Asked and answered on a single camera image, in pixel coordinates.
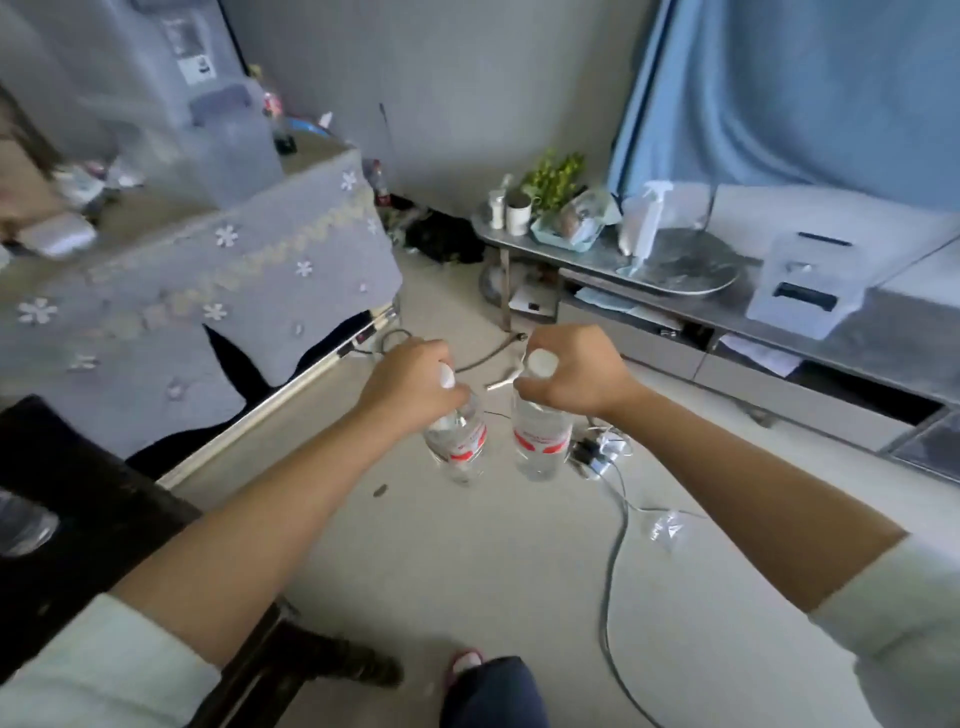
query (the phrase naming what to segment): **tiled floor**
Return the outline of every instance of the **tiled floor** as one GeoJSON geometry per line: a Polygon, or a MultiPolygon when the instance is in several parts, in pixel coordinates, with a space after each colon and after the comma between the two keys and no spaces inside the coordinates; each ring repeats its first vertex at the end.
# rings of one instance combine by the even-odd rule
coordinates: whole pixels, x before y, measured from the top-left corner
{"type": "MultiPolygon", "coordinates": [[[[502,341],[476,288],[479,266],[441,268],[400,255],[403,324],[450,342],[459,363],[502,341]]],[[[510,368],[515,345],[464,375],[480,392],[510,368]]],[[[351,358],[178,492],[218,502],[349,408],[371,362],[351,358]]],[[[871,503],[960,555],[960,489],[788,424],[756,426],[729,401],[636,367],[650,386],[871,503]]],[[[509,413],[510,389],[485,396],[509,413]]],[[[490,417],[485,481],[444,482],[419,438],[367,473],[287,594],[307,625],[394,653],[397,692],[316,683],[283,728],[432,726],[442,676],[459,645],[519,654],[540,682],[554,726],[644,725],[603,662],[598,620],[619,511],[603,486],[565,472],[521,479],[509,422],[490,417]],[[381,497],[373,493],[386,484],[381,497]]],[[[692,451],[690,457],[697,457],[692,451]]],[[[631,499],[697,510],[644,450],[624,462],[631,499]]],[[[667,553],[631,526],[612,600],[613,652],[639,700],[667,728],[874,726],[851,659],[753,571],[709,521],[691,522],[667,553]]]]}

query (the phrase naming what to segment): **cup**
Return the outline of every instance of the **cup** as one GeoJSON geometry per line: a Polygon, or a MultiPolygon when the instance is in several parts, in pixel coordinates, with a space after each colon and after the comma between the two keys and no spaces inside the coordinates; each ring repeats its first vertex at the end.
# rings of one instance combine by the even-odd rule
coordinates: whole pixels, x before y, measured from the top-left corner
{"type": "Polygon", "coordinates": [[[534,213],[534,198],[526,192],[514,190],[507,195],[507,232],[521,237],[530,231],[530,218],[534,213]]]}

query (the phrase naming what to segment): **foot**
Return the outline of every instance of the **foot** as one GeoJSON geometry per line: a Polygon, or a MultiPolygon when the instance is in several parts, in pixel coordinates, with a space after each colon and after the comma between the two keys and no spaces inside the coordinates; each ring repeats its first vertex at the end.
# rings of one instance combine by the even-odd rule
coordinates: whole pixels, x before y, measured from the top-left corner
{"type": "Polygon", "coordinates": [[[478,649],[465,649],[453,656],[450,668],[446,672],[446,686],[449,689],[467,670],[483,665],[484,659],[478,649]]]}

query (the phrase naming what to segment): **white sleeve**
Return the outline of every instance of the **white sleeve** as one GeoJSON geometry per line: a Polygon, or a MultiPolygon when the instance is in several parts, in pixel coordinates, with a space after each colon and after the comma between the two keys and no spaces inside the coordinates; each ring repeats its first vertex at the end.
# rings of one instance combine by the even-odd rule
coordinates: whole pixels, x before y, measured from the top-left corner
{"type": "Polygon", "coordinates": [[[810,620],[857,657],[885,728],[960,725],[960,565],[910,536],[810,620]]]}
{"type": "Polygon", "coordinates": [[[87,605],[0,688],[5,728],[180,728],[220,672],[110,595],[87,605]]]}

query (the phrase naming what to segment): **hand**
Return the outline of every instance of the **hand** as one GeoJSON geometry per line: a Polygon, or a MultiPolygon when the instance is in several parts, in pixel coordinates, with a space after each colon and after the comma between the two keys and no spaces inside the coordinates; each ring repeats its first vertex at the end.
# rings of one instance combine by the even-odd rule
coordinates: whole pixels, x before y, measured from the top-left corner
{"type": "Polygon", "coordinates": [[[514,386],[525,400],[609,421],[631,393],[648,391],[598,326],[539,327],[527,344],[528,352],[536,349],[553,352],[560,365],[549,379],[519,378],[514,386]]]}
{"type": "Polygon", "coordinates": [[[410,337],[373,369],[354,412],[373,413],[397,437],[426,429],[469,399],[465,384],[440,385],[441,362],[453,368],[445,341],[410,337]]]}

